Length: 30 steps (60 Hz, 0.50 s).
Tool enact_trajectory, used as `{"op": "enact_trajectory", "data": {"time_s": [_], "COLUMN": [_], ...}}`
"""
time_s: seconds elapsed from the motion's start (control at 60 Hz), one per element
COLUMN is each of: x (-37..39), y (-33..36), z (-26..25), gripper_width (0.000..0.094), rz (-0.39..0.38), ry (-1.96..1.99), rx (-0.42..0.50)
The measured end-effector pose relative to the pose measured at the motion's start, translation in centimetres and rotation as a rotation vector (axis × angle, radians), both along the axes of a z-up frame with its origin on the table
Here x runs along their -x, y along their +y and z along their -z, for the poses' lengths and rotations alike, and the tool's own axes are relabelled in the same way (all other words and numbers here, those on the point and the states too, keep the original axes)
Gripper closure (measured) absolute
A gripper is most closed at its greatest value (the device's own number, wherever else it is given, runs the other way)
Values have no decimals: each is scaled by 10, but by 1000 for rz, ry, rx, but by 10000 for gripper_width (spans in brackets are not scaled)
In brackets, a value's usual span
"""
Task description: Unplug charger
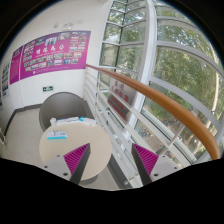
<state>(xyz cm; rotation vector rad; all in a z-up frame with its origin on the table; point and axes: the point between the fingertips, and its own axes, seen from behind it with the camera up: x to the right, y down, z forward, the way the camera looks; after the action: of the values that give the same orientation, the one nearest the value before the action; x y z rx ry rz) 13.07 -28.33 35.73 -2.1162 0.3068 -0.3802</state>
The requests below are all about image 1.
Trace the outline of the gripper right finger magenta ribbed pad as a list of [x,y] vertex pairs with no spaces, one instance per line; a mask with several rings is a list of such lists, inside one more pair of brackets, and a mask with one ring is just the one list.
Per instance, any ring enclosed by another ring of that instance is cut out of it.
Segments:
[[132,144],[131,154],[143,185],[148,185],[179,170],[168,156],[157,154],[137,144]]

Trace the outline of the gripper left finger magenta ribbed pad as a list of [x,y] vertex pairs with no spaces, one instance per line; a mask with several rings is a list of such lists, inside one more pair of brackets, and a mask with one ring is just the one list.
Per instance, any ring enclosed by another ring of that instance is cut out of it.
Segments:
[[65,155],[54,156],[44,165],[44,170],[79,184],[90,154],[90,144],[87,143]]

